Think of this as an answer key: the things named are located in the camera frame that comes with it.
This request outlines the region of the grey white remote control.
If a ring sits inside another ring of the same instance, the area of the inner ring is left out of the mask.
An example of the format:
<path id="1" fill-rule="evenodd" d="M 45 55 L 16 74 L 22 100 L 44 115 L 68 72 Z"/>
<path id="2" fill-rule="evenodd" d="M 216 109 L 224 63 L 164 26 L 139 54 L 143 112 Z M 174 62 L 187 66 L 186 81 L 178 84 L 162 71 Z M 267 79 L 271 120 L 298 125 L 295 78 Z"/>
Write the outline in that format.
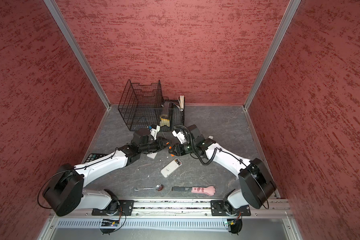
<path id="1" fill-rule="evenodd" d="M 172 160 L 169 164 L 167 164 L 162 170 L 161 174 L 164 178 L 169 177 L 175 170 L 177 170 L 180 166 L 182 166 L 182 162 L 176 158 Z"/>

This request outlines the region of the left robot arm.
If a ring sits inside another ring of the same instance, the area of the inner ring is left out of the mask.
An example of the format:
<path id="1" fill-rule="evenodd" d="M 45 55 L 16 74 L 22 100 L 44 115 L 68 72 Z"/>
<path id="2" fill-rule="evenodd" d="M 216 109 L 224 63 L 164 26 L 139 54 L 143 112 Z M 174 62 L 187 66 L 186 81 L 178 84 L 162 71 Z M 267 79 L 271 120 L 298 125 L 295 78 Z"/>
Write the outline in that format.
<path id="1" fill-rule="evenodd" d="M 108 189 L 88 190 L 86 186 L 94 180 L 124 168 L 141 155 L 155 154 L 170 145 L 170 140 L 156 137 L 148 128 L 134 132 L 133 139 L 127 145 L 117 147 L 103 157 L 89 163 L 72 166 L 64 164 L 51 176 L 39 190 L 38 197 L 43 197 L 47 209 L 59 217 L 66 216 L 79 209 L 94 209 L 105 215 L 114 216 L 122 213 L 119 198 Z"/>

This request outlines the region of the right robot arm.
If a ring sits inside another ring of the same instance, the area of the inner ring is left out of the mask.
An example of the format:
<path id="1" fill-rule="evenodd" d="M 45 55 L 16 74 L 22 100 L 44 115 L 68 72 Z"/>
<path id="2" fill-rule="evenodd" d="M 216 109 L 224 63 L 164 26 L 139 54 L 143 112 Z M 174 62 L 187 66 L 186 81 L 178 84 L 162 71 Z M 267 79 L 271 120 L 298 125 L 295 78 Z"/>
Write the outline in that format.
<path id="1" fill-rule="evenodd" d="M 174 126 L 173 135 L 179 142 L 169 147 L 169 154 L 190 155 L 203 166 L 217 163 L 239 180 L 240 189 L 229 192 L 223 200 L 228 214 L 247 205 L 255 209 L 270 207 L 268 199 L 277 185 L 262 160 L 245 159 L 226 150 L 215 140 L 205 138 L 196 125 Z"/>

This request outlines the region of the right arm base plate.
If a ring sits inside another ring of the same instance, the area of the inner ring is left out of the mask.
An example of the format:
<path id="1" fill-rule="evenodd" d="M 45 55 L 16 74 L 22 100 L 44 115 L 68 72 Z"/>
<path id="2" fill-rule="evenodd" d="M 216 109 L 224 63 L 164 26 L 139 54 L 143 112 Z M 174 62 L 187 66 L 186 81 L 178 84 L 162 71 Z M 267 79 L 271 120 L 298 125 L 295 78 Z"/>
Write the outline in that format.
<path id="1" fill-rule="evenodd" d="M 251 216 L 251 210 L 249 205 L 245 205 L 239 208 L 233 207 L 228 201 L 223 200 L 212 200 L 211 213 L 212 216 L 231 216 L 231 217 L 248 217 Z"/>

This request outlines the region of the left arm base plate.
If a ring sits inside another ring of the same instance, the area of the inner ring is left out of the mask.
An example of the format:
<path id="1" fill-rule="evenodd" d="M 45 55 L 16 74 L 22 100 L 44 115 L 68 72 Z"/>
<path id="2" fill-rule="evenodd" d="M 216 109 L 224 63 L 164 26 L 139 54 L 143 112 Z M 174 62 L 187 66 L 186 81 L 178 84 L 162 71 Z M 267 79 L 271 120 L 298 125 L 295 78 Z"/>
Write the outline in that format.
<path id="1" fill-rule="evenodd" d="M 134 200 L 112 200 L 104 210 L 93 209 L 92 216 L 130 216 L 134 208 L 134 203 Z"/>

